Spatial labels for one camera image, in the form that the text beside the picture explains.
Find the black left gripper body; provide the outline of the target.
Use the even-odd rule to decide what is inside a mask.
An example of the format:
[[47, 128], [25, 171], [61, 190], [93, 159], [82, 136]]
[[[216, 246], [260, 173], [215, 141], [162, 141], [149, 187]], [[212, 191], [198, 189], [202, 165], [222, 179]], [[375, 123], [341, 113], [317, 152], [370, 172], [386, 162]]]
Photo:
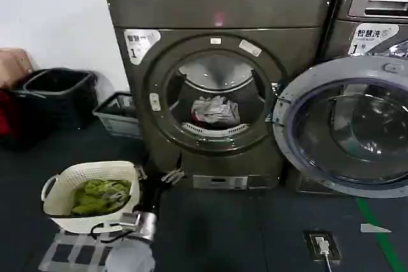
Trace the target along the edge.
[[139, 210], [158, 214], [163, 190], [164, 182], [160, 174], [152, 174], [142, 180], [140, 185]]

